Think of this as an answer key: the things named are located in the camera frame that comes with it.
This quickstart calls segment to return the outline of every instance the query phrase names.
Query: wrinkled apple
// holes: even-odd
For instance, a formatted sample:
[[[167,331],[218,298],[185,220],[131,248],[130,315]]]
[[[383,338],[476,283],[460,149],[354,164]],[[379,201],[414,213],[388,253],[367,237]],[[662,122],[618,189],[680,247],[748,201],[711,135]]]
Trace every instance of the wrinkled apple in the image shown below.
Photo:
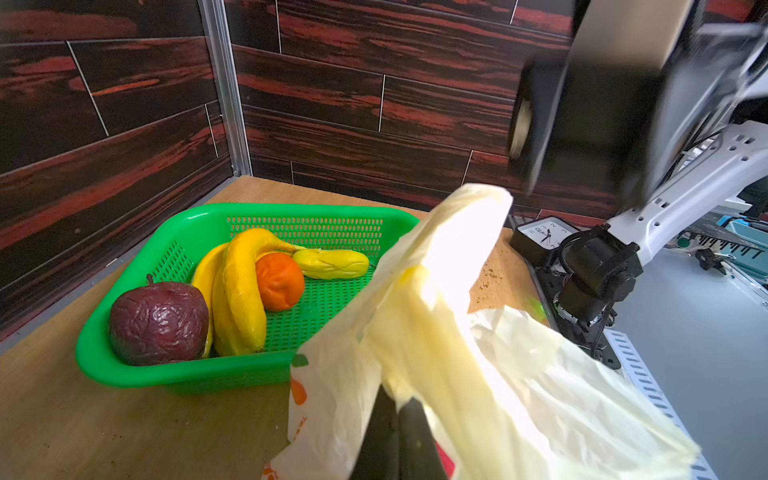
[[[112,305],[109,340],[128,365],[199,359],[208,334],[208,307],[194,286],[152,283],[127,291]]]

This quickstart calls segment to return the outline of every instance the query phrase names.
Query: banana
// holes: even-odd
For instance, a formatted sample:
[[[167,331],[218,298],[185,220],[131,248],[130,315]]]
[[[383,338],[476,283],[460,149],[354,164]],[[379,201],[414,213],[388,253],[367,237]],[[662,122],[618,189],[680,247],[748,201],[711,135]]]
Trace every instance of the banana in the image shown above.
[[[212,249],[197,265],[192,276],[192,286],[202,292],[205,304],[208,305],[208,337],[205,340],[205,350],[201,358],[208,358],[210,346],[214,341],[214,277],[221,269],[221,259],[229,243],[223,243]]]
[[[214,347],[221,356],[247,355],[252,349],[243,341],[224,292],[223,264],[214,278]]]
[[[294,253],[303,247],[277,238],[269,230],[246,230],[230,241],[214,281],[214,345],[222,356],[259,352],[266,341],[266,313],[261,303],[255,264],[265,253]]]

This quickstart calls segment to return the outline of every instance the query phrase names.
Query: wall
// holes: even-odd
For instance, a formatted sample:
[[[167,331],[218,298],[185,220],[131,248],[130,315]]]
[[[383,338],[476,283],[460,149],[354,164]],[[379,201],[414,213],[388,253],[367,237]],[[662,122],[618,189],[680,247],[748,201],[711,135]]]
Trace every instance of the wall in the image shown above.
[[[203,34],[195,0],[0,6],[0,339],[231,176]]]
[[[255,175],[422,210],[471,181],[507,187],[527,216],[617,212],[578,169],[529,198],[507,172],[520,70],[568,50],[573,0],[226,3]],[[711,3],[722,20],[750,0]]]

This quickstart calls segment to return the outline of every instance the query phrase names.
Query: clock face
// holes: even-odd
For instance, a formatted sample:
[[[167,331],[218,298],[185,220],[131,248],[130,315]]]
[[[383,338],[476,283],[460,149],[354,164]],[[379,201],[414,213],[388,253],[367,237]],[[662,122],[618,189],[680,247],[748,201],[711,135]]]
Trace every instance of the clock face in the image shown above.
[[[547,217],[518,228],[520,233],[538,243],[546,250],[554,250],[569,235],[578,232],[575,228],[555,217]]]

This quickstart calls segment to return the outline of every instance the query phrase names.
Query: basket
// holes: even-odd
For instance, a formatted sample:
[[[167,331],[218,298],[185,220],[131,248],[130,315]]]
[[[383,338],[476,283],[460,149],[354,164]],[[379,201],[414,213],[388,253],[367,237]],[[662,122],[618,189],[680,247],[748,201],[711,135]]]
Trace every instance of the basket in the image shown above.
[[[383,207],[211,204],[186,210],[157,229],[88,319],[78,340],[78,364],[86,375],[107,385],[166,385],[182,393],[287,382],[299,346],[368,284],[379,258],[418,222],[413,215]],[[303,247],[357,250],[369,257],[372,267],[356,279],[306,279],[295,307],[267,313],[261,353],[156,366],[122,363],[107,334],[112,303],[122,293],[146,285],[148,273],[156,281],[190,282],[209,250],[250,228],[266,228]]]

